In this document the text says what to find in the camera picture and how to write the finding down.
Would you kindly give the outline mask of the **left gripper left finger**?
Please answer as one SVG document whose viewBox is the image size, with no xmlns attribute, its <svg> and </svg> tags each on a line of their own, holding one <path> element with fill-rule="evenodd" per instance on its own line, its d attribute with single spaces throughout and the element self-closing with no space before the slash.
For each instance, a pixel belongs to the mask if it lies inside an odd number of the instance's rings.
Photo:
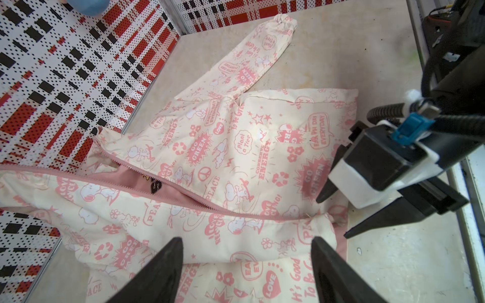
<svg viewBox="0 0 485 303">
<path fill-rule="evenodd" d="M 108 303 L 174 302 L 183 268 L 183 240 L 175 237 Z"/>
</svg>

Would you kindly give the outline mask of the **cream pink printed jacket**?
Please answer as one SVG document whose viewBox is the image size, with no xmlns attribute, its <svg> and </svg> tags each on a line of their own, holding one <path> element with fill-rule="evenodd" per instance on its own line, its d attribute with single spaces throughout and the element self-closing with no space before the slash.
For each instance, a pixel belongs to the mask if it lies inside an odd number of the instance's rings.
<svg viewBox="0 0 485 303">
<path fill-rule="evenodd" d="M 317 302 L 311 242 L 343 251 L 347 200 L 316 199 L 357 111 L 357 90 L 251 91 L 298 23 L 277 15 L 141 131 L 101 130 L 79 174 L 1 166 L 1 208 L 56 227 L 105 302 L 173 238 L 176 302 Z"/>
</svg>

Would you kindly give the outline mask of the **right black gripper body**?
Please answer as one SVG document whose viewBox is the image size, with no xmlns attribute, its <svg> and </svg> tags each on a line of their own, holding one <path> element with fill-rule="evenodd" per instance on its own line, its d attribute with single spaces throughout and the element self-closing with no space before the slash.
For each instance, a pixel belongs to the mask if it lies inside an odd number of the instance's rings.
<svg viewBox="0 0 485 303">
<path fill-rule="evenodd" d="M 467 200 L 438 175 L 470 153 L 469 139 L 432 133 L 402 145 L 391 138 L 394 129 L 388 122 L 369 127 L 358 121 L 351 128 L 350 144 L 333 165 L 334 186 L 355 208 L 400 194 L 359 226 L 416 223 L 463 207 Z"/>
</svg>

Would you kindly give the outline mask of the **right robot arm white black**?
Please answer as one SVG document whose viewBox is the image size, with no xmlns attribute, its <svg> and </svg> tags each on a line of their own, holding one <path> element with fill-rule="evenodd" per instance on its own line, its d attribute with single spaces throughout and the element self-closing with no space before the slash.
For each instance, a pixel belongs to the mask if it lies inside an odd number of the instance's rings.
<svg viewBox="0 0 485 303">
<path fill-rule="evenodd" d="M 341 192 L 356 208 L 398 197 L 345 233 L 417 223 L 454 212 L 467 199 L 440 174 L 484 144 L 484 2 L 456 1 L 433 11 L 421 88 L 399 104 L 375 107 L 337 149 L 322 203 Z"/>
</svg>

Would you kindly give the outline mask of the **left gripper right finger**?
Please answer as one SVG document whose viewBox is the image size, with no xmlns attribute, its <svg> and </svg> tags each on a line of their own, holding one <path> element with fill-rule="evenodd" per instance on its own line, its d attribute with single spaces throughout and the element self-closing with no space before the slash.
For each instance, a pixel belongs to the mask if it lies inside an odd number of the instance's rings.
<svg viewBox="0 0 485 303">
<path fill-rule="evenodd" d="M 321 237 L 312 240 L 311 261 L 320 302 L 385 302 Z"/>
</svg>

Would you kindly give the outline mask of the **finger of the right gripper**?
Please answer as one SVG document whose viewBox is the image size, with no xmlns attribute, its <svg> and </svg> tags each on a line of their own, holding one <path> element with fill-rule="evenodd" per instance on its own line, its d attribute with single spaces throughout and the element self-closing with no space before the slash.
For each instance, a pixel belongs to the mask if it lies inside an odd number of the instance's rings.
<svg viewBox="0 0 485 303">
<path fill-rule="evenodd" d="M 323 203 L 331 196 L 333 196 L 336 192 L 338 192 L 338 187 L 330 179 L 327 179 L 322 190 L 316 198 L 316 202 L 318 204 Z"/>
<path fill-rule="evenodd" d="M 428 202 L 424 199 L 397 198 L 344 234 L 346 239 L 367 231 L 417 223 L 428 217 Z"/>
</svg>

